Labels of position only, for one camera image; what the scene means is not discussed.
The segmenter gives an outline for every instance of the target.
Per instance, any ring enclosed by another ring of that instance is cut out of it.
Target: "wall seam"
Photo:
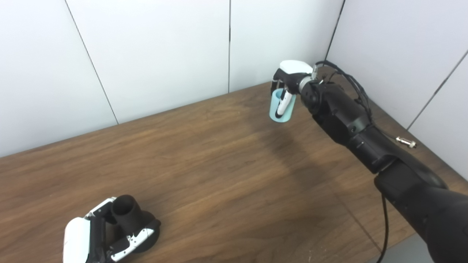
[[[435,97],[435,95],[440,91],[440,89],[445,85],[445,83],[447,82],[447,80],[450,78],[450,76],[452,76],[452,74],[454,73],[455,69],[457,69],[457,67],[460,65],[460,63],[465,59],[465,57],[467,56],[468,54],[468,50],[465,52],[465,54],[463,54],[463,56],[461,57],[461,59],[458,61],[458,63],[455,65],[455,67],[453,67],[453,69],[450,71],[450,73],[448,74],[448,76],[442,81],[442,83],[439,85],[439,87],[436,89],[436,91],[434,92],[434,94],[432,94],[432,96],[430,97],[430,99],[427,101],[427,103],[424,105],[424,107],[421,109],[421,111],[416,115],[416,117],[414,118],[414,120],[409,124],[408,128],[406,128],[407,131],[410,130],[411,126],[413,126],[413,124],[416,122],[416,120],[419,118],[419,116],[423,113],[423,111],[426,109],[426,107],[429,105],[429,103],[431,103],[431,101],[433,100],[433,98]]]
[[[335,37],[336,28],[338,27],[338,23],[340,22],[340,17],[341,17],[341,13],[343,12],[345,2],[346,0],[343,0],[343,4],[341,5],[341,9],[340,9],[340,14],[338,15],[338,19],[336,20],[335,29],[333,29],[333,34],[331,35],[330,44],[328,45],[327,54],[325,55],[325,60],[327,60],[328,52],[330,52],[331,43],[333,42],[333,38]]]
[[[102,91],[104,92],[104,95],[106,96],[107,103],[109,103],[110,110],[112,111],[112,114],[114,115],[114,118],[115,118],[117,124],[119,124],[118,120],[117,120],[117,116],[116,116],[116,114],[114,112],[114,109],[112,108],[112,105],[110,104],[109,97],[107,97],[106,90],[104,89],[104,86],[102,85],[101,78],[99,78],[99,75],[97,74],[96,67],[94,66],[93,60],[91,59],[91,56],[89,55],[88,49],[87,49],[87,47],[85,45],[85,42],[83,41],[83,37],[81,36],[80,30],[78,29],[78,25],[76,24],[75,18],[73,17],[70,6],[68,5],[68,2],[66,0],[64,0],[64,1],[65,1],[65,4],[66,4],[66,8],[68,9],[68,12],[70,13],[70,16],[72,17],[73,23],[75,24],[76,31],[78,32],[78,35],[80,36],[81,42],[83,43],[83,47],[86,50],[86,54],[88,55],[89,61],[91,62],[91,66],[93,66],[93,70],[94,70],[94,72],[96,74],[97,80],[99,81],[99,85],[101,85]]]
[[[231,85],[231,0],[229,0],[229,47],[227,50],[227,92]]]

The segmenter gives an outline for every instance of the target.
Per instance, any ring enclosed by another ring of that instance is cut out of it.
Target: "white wall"
[[[118,121],[227,93],[229,0],[67,0]]]
[[[465,57],[409,131],[468,180],[467,100]]]
[[[0,156],[116,124],[63,0],[0,2]]]
[[[231,0],[229,90],[271,81],[287,59],[327,54],[343,0]]]
[[[468,48],[468,1],[346,1],[327,57],[408,127]]]

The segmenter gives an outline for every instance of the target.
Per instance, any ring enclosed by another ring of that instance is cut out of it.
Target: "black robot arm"
[[[289,92],[299,93],[314,121],[378,174],[375,186],[427,243],[433,261],[468,262],[468,196],[448,190],[439,176],[389,140],[339,85],[306,78]]]

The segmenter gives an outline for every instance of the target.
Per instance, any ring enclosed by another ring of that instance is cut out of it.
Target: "light blue cup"
[[[291,115],[293,114],[293,107],[294,103],[296,102],[296,95],[292,96],[291,101],[289,102],[288,107],[286,108],[285,113],[281,116],[281,118],[276,118],[275,113],[278,109],[279,99],[281,97],[281,93],[283,92],[282,88],[279,88],[273,91],[271,95],[271,103],[270,103],[270,118],[275,122],[287,122],[291,119]]]

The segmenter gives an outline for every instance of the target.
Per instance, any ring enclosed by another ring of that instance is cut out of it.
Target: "black base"
[[[161,222],[157,220],[153,214],[151,214],[148,211],[142,211],[143,213],[143,218],[145,219],[145,224],[149,224],[151,221],[156,220],[157,221],[157,227],[154,229],[154,233],[148,237],[148,239],[145,240],[145,242],[141,243],[137,248],[135,248],[132,253],[141,253],[145,252],[148,249],[152,248],[154,244],[158,241],[159,238],[159,226],[161,225]]]

